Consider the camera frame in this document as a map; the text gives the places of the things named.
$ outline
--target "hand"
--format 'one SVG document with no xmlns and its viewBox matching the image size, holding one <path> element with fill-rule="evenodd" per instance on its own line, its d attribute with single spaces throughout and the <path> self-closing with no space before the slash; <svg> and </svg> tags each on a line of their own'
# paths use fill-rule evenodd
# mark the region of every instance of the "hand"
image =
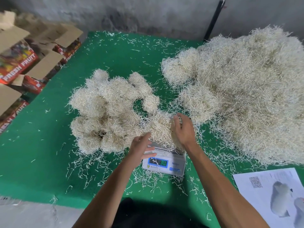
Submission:
<svg viewBox="0 0 304 228">
<path fill-rule="evenodd" d="M 195 132 L 191 119 L 181 113 L 177 113 L 173 117 L 175 124 L 175 134 L 180 144 L 186 148 L 188 145 L 196 143 Z"/>
<path fill-rule="evenodd" d="M 155 149 L 154 146 L 148 147 L 148 145 L 152 144 L 152 142 L 149 141 L 150 137 L 151 133 L 148 132 L 144 136 L 135 137 L 133 139 L 129 153 L 127 155 L 127 159 L 131 162 L 133 169 L 138 167 L 142 159 L 155 157 L 157 155 L 157 153 L 144 154 L 146 151 Z"/>
</svg>

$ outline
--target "blue display frame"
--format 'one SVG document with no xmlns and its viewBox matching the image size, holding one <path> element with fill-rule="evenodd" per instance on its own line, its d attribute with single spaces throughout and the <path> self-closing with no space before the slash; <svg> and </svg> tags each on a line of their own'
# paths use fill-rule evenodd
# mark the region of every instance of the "blue display frame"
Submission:
<svg viewBox="0 0 304 228">
<path fill-rule="evenodd" d="M 154 158 L 155 160 L 157 159 L 157 160 L 166 161 L 166 162 L 167 162 L 167 165 L 166 165 L 166 166 L 160 166 L 160 165 L 157 165 L 157 164 L 150 163 L 150 159 L 151 159 L 151 158 Z M 162 167 L 162 168 L 168 168 L 169 160 L 161 159 L 161 158 L 158 158 L 158 157 L 149 157 L 148 164 L 149 164 L 149 165 L 152 165 L 152 166 L 158 166 L 158 167 Z"/>
</svg>

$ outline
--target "green tabletop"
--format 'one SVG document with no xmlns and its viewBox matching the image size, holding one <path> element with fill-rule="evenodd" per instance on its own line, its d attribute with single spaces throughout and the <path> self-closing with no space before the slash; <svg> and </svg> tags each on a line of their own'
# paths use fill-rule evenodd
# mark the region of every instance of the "green tabletop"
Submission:
<svg viewBox="0 0 304 228">
<path fill-rule="evenodd" d="M 122 155 L 76 156 L 69 125 L 78 113 L 70 112 L 67 105 L 71 91 L 83 85 L 97 68 L 107 70 L 111 78 L 127 78 L 137 71 L 154 84 L 155 94 L 162 100 L 161 109 L 166 110 L 177 93 L 163 80 L 160 62 L 181 49 L 201 44 L 137 34 L 89 33 L 68 64 L 0 136 L 0 195 L 40 203 L 52 203 L 56 198 L 58 205 L 86 207 Z M 265 169 L 225 148 L 208 125 L 201 130 L 201 147 L 232 183 L 234 173 Z M 193 164 L 187 160 L 183 179 L 151 174 L 139 166 L 124 197 L 172 205 L 211 228 L 219 227 Z M 303 169 L 297 168 L 297 172 L 303 179 Z"/>
</svg>

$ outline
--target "black pipe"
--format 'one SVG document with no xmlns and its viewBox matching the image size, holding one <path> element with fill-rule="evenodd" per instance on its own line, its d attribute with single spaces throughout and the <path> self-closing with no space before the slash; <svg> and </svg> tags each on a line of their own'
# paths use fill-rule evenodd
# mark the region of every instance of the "black pipe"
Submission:
<svg viewBox="0 0 304 228">
<path fill-rule="evenodd" d="M 216 21 L 217 21 L 217 18 L 218 18 L 218 16 L 219 16 L 219 14 L 220 14 L 222 8 L 224 7 L 224 4 L 225 4 L 225 1 L 223 1 L 223 0 L 220 0 L 220 1 L 219 1 L 218 5 L 217 5 L 217 7 L 216 7 L 216 10 L 215 10 L 215 12 L 214 12 L 214 14 L 213 14 L 213 17 L 212 17 L 212 19 L 211 19 L 211 22 L 210 22 L 210 24 L 209 24 L 209 26 L 208 26 L 208 29 L 207 29 L 207 31 L 206 31 L 206 34 L 205 34 L 205 37 L 204 37 L 204 41 L 205 41 L 205 42 L 209 40 L 210 34 L 211 34 L 211 32 L 212 32 L 212 30 L 213 30 L 213 28 L 214 28 L 214 26 L 215 26 L 215 23 L 216 23 Z"/>
</svg>

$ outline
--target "person's left hand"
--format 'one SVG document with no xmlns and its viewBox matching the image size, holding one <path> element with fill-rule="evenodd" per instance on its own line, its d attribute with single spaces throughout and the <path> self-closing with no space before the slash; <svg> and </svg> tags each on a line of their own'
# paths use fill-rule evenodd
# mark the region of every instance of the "person's left hand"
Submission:
<svg viewBox="0 0 304 228">
<path fill-rule="evenodd" d="M 157 153 L 144 154 L 144 152 L 154 150 L 155 148 L 148 147 L 148 145 L 152 144 L 152 142 L 149 141 L 150 137 L 151 133 L 148 132 L 144 136 L 135 137 L 133 139 L 129 153 L 126 157 L 131 163 L 133 169 L 138 167 L 142 159 L 155 157 L 157 155 Z"/>
</svg>

